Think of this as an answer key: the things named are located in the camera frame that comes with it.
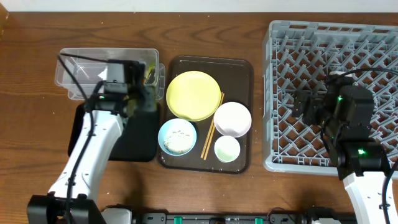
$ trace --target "rectangular tray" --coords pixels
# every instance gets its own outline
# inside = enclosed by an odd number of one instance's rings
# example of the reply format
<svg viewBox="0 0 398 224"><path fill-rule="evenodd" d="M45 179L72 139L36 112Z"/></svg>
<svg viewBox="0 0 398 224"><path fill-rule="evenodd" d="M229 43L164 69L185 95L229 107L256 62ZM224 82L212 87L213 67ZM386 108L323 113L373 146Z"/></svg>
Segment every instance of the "rectangular tray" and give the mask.
<svg viewBox="0 0 398 224"><path fill-rule="evenodd" d="M253 68L249 62L234 59L179 56L172 62L171 67L172 73L167 78L168 84L183 72L205 72L217 81L221 91L225 93L224 103L230 101L241 103L252 114ZM166 103L164 107L164 122L176 118ZM200 158L212 119L213 116L210 116L203 121L192 122L197 130L197 142L186 155L170 156L158 148L160 164L167 168L227 174L240 174L245 171L250 164L251 130L244 136L237 138L241 145L241 152L235 161L222 163L217 159L214 152L214 143L221 137L217 130L214 131L207 160L204 161Z"/></svg>
<svg viewBox="0 0 398 224"><path fill-rule="evenodd" d="M277 172L337 175L320 140L320 128L308 127L301 117L291 117L294 91L326 93L322 80L335 70L398 70L398 27L272 21L262 51L264 167ZM398 77L381 72L353 77L374 95L370 137L384 146L392 165L398 156Z"/></svg>

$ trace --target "black tray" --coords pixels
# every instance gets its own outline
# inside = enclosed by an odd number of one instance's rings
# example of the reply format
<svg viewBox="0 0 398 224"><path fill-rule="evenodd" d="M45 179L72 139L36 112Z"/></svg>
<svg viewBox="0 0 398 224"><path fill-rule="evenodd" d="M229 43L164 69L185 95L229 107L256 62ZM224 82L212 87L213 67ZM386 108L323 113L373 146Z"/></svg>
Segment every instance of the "black tray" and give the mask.
<svg viewBox="0 0 398 224"><path fill-rule="evenodd" d="M241 103L252 114L253 68L249 62L223 58L179 56L172 62L171 67L172 73L167 79L167 86L177 75L183 72L205 72L217 81L221 91L225 93L223 103L232 101ZM166 102L164 105L163 122L176 118L169 110ZM210 116L203 121L192 122L197 130L197 142L193 149L186 155L170 156L159 148L158 160L160 164L173 169L227 174L240 174L245 171L250 165L251 129L244 136L237 138L241 145L241 152L235 161L222 163L217 159L214 152L214 143L221 137L221 134L217 130L214 131L207 159L204 161L200 158L212 119L213 116Z"/></svg>

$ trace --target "white wall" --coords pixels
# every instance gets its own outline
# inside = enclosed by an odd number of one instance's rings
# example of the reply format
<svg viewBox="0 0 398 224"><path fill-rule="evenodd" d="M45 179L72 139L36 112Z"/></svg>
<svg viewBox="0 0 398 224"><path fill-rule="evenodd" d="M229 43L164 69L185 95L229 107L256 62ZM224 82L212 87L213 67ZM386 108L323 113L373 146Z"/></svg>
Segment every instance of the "white wall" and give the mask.
<svg viewBox="0 0 398 224"><path fill-rule="evenodd" d="M398 12L398 0L0 0L12 11Z"/></svg>

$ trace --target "transparent plastic bin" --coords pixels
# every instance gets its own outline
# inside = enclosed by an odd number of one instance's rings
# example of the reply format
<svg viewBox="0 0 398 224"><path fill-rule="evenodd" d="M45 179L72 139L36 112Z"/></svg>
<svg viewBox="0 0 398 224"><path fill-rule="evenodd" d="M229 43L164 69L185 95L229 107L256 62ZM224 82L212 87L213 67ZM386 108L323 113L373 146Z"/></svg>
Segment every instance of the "transparent plastic bin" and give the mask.
<svg viewBox="0 0 398 224"><path fill-rule="evenodd" d="M159 64L159 52L156 49L127 49L127 48L67 48L61 52L81 55L97 59L121 59L121 60L137 60L146 65L146 72L154 66L155 74L150 77L146 85L155 87L156 100L160 100L164 96L165 70ZM66 66L78 80L83 91L87 96L91 96L95 85L101 81L98 75L106 68L106 63L94 62L73 57L62 57ZM68 90L68 97L71 100L83 100L81 92L68 73L57 62L57 70L55 72L55 84L62 86Z"/></svg>
<svg viewBox="0 0 398 224"><path fill-rule="evenodd" d="M320 140L320 128L291 116L294 91L325 94L332 71L381 67L398 70L398 27L322 22L272 21L262 43L264 77L263 165L269 171L337 175ZM353 75L371 90L371 135L398 157L398 76Z"/></svg>

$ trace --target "clear plastic container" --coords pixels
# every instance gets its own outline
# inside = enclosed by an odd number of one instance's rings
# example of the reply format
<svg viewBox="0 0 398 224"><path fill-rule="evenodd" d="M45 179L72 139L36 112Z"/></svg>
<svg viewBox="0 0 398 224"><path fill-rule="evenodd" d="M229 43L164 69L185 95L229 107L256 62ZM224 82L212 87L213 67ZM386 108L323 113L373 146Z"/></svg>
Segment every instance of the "clear plastic container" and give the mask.
<svg viewBox="0 0 398 224"><path fill-rule="evenodd" d="M160 100L164 95L164 66L163 72L159 67L159 52L156 49L127 49L127 48L67 48L62 49L62 53L73 55L81 55L97 59L121 59L121 60L137 60L146 65L146 73L155 68L153 77L150 77L146 85L153 85L156 89L156 100ZM73 57L63 57L63 60L75 78L78 80L83 91L90 96L95 85L102 80L99 76L105 71L106 63L94 62ZM68 97L71 100L83 100L81 92L73 83L68 73L57 62L57 70L55 72L55 84L62 86L68 90Z"/></svg>

